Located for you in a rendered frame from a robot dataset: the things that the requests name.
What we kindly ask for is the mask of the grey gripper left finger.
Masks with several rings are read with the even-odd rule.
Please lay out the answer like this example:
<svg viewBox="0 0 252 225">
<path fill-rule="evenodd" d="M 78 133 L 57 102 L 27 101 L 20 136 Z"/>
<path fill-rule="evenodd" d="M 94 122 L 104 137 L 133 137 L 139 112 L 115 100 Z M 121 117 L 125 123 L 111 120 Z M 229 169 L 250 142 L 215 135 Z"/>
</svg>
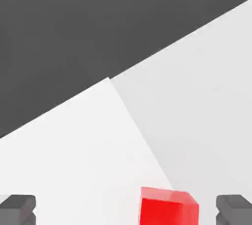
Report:
<svg viewBox="0 0 252 225">
<path fill-rule="evenodd" d="M 0 198 L 0 225 L 36 225 L 34 195 L 10 195 Z"/>
</svg>

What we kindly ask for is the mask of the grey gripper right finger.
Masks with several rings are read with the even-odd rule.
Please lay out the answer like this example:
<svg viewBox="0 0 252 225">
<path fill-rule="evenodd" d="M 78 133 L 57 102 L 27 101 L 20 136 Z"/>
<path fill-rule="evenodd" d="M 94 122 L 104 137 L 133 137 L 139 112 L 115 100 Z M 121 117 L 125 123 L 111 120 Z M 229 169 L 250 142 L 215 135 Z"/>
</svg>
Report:
<svg viewBox="0 0 252 225">
<path fill-rule="evenodd" d="M 242 195 L 218 195 L 216 225 L 252 225 L 252 203 Z"/>
</svg>

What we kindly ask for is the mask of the small red cube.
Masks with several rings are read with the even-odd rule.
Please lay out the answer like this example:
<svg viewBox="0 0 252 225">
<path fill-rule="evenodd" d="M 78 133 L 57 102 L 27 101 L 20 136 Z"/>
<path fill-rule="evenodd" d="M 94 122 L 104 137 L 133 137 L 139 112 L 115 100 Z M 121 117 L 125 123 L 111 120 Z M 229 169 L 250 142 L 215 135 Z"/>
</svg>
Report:
<svg viewBox="0 0 252 225">
<path fill-rule="evenodd" d="M 142 187 L 138 225 L 199 225 L 199 204 L 187 192 Z"/>
</svg>

